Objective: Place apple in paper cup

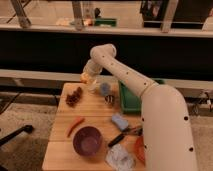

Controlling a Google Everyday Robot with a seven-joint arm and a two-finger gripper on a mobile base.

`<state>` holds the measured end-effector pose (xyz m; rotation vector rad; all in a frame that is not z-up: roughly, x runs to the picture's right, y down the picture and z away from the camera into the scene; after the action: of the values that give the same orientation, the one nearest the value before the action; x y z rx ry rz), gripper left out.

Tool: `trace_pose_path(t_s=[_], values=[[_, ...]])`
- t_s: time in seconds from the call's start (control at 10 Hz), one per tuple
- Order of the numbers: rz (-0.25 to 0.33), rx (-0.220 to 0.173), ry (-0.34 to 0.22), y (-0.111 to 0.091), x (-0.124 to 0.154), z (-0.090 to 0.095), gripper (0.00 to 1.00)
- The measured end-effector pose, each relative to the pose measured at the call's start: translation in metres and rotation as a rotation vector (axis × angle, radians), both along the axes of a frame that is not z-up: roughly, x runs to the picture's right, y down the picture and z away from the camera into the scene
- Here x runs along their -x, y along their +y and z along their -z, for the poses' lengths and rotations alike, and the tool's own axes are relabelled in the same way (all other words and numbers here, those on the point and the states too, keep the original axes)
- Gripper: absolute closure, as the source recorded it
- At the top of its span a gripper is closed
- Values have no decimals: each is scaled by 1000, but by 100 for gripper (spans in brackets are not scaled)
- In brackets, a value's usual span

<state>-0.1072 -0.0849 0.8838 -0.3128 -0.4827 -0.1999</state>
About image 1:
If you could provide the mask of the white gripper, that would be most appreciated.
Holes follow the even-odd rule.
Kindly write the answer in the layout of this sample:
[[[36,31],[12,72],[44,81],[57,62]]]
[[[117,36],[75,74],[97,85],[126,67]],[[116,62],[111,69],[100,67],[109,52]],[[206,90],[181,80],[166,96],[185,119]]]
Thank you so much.
[[[95,63],[92,59],[89,59],[84,66],[83,71],[92,77],[99,75],[102,72],[102,67]]]

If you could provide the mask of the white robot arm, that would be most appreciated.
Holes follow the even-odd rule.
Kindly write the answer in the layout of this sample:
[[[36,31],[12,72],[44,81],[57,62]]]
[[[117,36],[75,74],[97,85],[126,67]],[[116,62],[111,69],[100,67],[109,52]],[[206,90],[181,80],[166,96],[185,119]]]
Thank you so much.
[[[198,171],[183,95],[122,64],[115,56],[113,44],[93,47],[84,72],[96,76],[105,68],[141,99],[146,171]]]

